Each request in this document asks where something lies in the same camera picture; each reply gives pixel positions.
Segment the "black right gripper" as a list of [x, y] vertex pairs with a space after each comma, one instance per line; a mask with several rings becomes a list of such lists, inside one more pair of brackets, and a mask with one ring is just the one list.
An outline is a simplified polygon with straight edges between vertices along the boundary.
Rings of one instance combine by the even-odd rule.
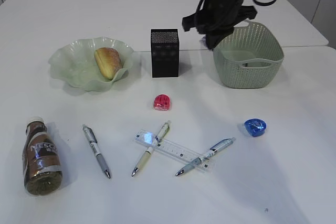
[[196, 28], [205, 35], [207, 49], [213, 50], [224, 38], [231, 35], [232, 27], [245, 19], [254, 19], [257, 11], [244, 6], [244, 0], [200, 0], [195, 13], [183, 17], [184, 31]]

